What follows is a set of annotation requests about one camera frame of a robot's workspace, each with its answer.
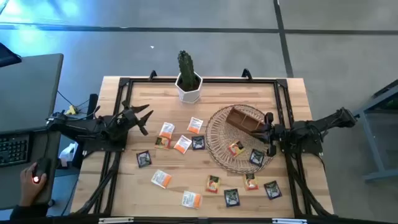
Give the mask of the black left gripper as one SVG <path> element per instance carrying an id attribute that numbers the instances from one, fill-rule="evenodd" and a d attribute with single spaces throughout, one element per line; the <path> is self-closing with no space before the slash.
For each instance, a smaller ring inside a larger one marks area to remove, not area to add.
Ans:
<path id="1" fill-rule="evenodd" d="M 127 100 L 124 100 L 122 105 L 124 109 L 121 112 L 121 118 L 117 119 L 117 127 L 124 131 L 129 131 L 134 126 L 138 126 L 144 136 L 148 135 L 145 125 L 154 111 L 151 110 L 141 118 L 138 118 L 136 114 L 148 108 L 149 105 L 131 106 Z"/>

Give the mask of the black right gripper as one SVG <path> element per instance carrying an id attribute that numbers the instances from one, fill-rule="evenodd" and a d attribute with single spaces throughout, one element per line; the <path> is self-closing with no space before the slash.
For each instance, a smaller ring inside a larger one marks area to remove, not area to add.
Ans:
<path id="1" fill-rule="evenodd" d="M 269 143 L 269 148 L 266 152 L 267 156 L 274 157 L 277 152 L 277 147 L 274 144 L 275 141 L 280 141 L 281 135 L 285 131 L 285 127 L 282 124 L 275 124 L 273 125 L 272 122 L 274 121 L 274 115 L 271 112 L 268 112 L 264 116 L 265 119 L 265 127 L 261 129 L 256 129 L 251 131 L 251 134 L 266 134 L 256 136 L 256 138 L 263 143 Z"/>

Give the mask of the purple black tea packet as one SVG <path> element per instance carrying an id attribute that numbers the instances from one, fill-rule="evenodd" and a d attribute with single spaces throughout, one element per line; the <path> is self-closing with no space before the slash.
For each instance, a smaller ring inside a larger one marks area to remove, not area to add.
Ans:
<path id="1" fill-rule="evenodd" d="M 257 149 L 253 149 L 249 158 L 250 163 L 260 167 L 262 166 L 263 160 L 264 153 Z"/>
<path id="2" fill-rule="evenodd" d="M 224 199 L 227 207 L 240 206 L 239 193 L 237 189 L 224 190 Z"/>
<path id="3" fill-rule="evenodd" d="M 280 191 L 280 188 L 279 188 L 276 180 L 264 184 L 264 188 L 265 188 L 267 196 L 270 200 L 273 200 L 275 198 L 279 198 L 282 196 L 282 192 Z"/>
<path id="4" fill-rule="evenodd" d="M 204 150 L 205 149 L 205 137 L 204 136 L 193 136 L 192 137 L 193 150 Z"/>
<path id="5" fill-rule="evenodd" d="M 136 154 L 137 165 L 139 168 L 146 167 L 152 164 L 149 151 L 144 151 Z"/>

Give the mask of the brown wooden organizer box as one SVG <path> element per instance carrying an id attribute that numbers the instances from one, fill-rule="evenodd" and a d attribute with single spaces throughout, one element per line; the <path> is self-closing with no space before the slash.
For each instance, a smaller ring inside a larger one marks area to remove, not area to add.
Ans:
<path id="1" fill-rule="evenodd" d="M 263 121 L 234 106 L 229 111 L 226 122 L 248 134 L 253 134 L 254 131 L 258 131 L 265 127 Z"/>

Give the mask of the orange white tea packet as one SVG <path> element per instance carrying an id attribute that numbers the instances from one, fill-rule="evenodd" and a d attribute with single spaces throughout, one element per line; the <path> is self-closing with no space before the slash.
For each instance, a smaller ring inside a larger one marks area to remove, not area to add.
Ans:
<path id="1" fill-rule="evenodd" d="M 185 154 L 190 145 L 192 144 L 192 140 L 181 135 L 177 143 L 174 145 L 174 149 L 179 151 L 182 154 Z"/>
<path id="2" fill-rule="evenodd" d="M 199 209 L 202 203 L 202 199 L 203 197 L 201 194 L 184 191 L 182 198 L 182 206 Z"/>
<path id="3" fill-rule="evenodd" d="M 192 133 L 199 134 L 202 124 L 203 120 L 191 117 L 187 130 Z"/>
<path id="4" fill-rule="evenodd" d="M 175 126 L 172 123 L 164 122 L 160 130 L 159 136 L 167 139 L 172 138 Z"/>
<path id="5" fill-rule="evenodd" d="M 171 181 L 172 176 L 162 170 L 156 170 L 154 175 L 151 178 L 151 182 L 163 189 L 166 189 L 169 182 Z"/>

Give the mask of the white hexagonal plant pot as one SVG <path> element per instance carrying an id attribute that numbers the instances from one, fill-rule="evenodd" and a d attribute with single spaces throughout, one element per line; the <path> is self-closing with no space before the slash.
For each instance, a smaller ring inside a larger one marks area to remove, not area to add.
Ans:
<path id="1" fill-rule="evenodd" d="M 183 102 L 183 103 L 194 104 L 201 97 L 201 89 L 202 89 L 202 84 L 203 84 L 203 78 L 201 76 L 199 76 L 199 74 L 197 74 L 196 72 L 194 72 L 194 74 L 195 74 L 195 78 L 198 81 L 198 87 L 195 90 L 184 91 L 182 88 L 179 87 L 178 82 L 180 81 L 181 73 L 179 73 L 179 75 L 177 77 L 177 81 L 175 82 L 175 86 L 177 88 L 180 101 Z"/>

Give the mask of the green cactus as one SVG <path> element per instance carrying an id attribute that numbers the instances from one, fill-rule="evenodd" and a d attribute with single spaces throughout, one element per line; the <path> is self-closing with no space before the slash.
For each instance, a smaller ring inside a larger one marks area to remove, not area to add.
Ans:
<path id="1" fill-rule="evenodd" d="M 178 54 L 178 66 L 180 69 L 180 78 L 177 85 L 183 91 L 197 90 L 200 81 L 194 73 L 193 60 L 185 50 L 181 50 Z"/>

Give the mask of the white plastic object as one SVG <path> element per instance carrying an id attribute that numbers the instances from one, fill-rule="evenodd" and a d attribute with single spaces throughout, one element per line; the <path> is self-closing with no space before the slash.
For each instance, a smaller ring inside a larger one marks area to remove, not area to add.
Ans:
<path id="1" fill-rule="evenodd" d="M 59 155 L 61 167 L 67 167 L 68 162 L 71 162 L 74 158 L 76 150 L 78 148 L 78 143 L 70 143 L 68 147 L 66 147 Z"/>

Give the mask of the black crossbar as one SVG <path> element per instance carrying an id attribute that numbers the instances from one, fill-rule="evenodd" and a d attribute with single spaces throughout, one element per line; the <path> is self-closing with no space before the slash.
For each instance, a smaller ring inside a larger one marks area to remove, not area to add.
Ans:
<path id="1" fill-rule="evenodd" d="M 62 217 L 24 218 L 0 221 L 0 224 L 98 224 L 103 215 L 68 215 Z M 133 217 L 133 223 L 121 224 L 272 224 L 272 218 L 189 218 L 189 217 Z M 308 224 L 398 224 L 338 217 L 309 217 Z"/>

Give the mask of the black computer mouse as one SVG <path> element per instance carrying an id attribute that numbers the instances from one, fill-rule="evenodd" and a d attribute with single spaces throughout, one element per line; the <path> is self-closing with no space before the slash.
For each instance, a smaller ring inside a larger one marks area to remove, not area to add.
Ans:
<path id="1" fill-rule="evenodd" d="M 43 157 L 37 160 L 36 166 L 32 171 L 32 179 L 35 184 L 41 181 L 42 175 L 49 175 L 51 166 L 51 160 L 49 158 Z"/>

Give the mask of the person's hand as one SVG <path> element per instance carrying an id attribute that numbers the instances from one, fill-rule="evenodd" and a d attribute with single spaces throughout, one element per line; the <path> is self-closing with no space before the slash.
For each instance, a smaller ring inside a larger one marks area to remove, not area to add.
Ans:
<path id="1" fill-rule="evenodd" d="M 19 201 L 19 206 L 21 207 L 29 207 L 33 204 L 33 201 L 43 189 L 46 180 L 47 174 L 44 173 L 41 175 L 40 181 L 38 183 L 34 182 L 33 171 L 36 168 L 37 163 L 33 163 L 30 167 L 25 168 L 20 173 L 20 182 L 21 182 L 21 198 Z"/>

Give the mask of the black monitor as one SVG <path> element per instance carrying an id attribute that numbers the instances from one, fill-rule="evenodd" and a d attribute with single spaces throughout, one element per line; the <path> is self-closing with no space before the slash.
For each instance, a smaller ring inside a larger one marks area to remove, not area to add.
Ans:
<path id="1" fill-rule="evenodd" d="M 21 62 L 22 59 L 20 56 L 9 50 L 4 44 L 0 43 L 0 68 Z"/>

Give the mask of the dark grey desk panel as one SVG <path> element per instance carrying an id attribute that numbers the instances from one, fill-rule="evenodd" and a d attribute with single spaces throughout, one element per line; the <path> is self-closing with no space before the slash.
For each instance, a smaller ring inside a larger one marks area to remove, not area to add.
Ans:
<path id="1" fill-rule="evenodd" d="M 51 160 L 50 172 L 42 191 L 36 197 L 35 204 L 46 204 L 52 199 L 52 189 L 57 168 L 60 133 L 46 130 L 0 132 L 2 134 L 29 134 L 29 162 L 14 166 L 0 167 L 0 210 L 10 209 L 17 205 L 21 196 L 20 173 L 26 167 L 46 157 Z"/>

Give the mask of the black upright post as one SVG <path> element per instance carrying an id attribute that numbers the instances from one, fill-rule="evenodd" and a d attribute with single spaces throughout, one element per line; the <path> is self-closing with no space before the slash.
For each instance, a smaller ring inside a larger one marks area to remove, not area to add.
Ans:
<path id="1" fill-rule="evenodd" d="M 97 102 L 98 102 L 98 95 L 95 93 L 91 94 L 89 97 L 88 109 L 87 109 L 87 115 L 89 119 L 93 117 L 93 113 L 94 110 L 96 109 Z"/>

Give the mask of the black aluminium table frame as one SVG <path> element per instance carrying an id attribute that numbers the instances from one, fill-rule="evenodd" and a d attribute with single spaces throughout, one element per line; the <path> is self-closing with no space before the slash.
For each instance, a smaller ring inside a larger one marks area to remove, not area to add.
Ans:
<path id="1" fill-rule="evenodd" d="M 120 77 L 104 77 L 99 93 L 99 114 L 113 114 L 115 102 L 131 94 L 134 106 L 149 105 L 153 110 L 146 128 L 148 135 L 131 129 L 127 146 L 121 154 L 121 163 L 116 181 L 110 183 L 108 192 L 98 201 L 99 210 L 110 208 L 116 217 L 267 217 L 290 218 L 294 215 L 285 157 L 278 153 L 256 176 L 260 185 L 276 180 L 281 191 L 280 198 L 270 200 L 263 187 L 247 191 L 241 175 L 229 172 L 219 166 L 207 150 L 189 149 L 185 154 L 175 149 L 157 149 L 155 140 L 164 122 L 174 124 L 172 139 L 181 135 L 190 137 L 187 126 L 191 117 L 208 122 L 214 113 L 224 106 L 250 105 L 266 113 L 276 113 L 285 108 L 284 101 L 276 102 L 274 87 L 280 85 L 289 91 L 292 112 L 295 119 L 312 117 L 304 82 L 301 78 L 257 78 L 252 81 L 243 78 L 209 77 L 204 79 L 201 97 L 194 104 L 182 103 L 178 97 L 175 79 L 171 77 L 134 77 L 132 83 L 120 87 Z M 152 164 L 139 168 L 136 154 L 149 151 Z M 156 170 L 172 176 L 166 189 L 151 182 Z M 206 191 L 209 175 L 220 178 L 218 193 Z M 240 206 L 227 207 L 224 190 L 237 189 Z M 201 194 L 199 209 L 182 206 L 184 191 Z"/>

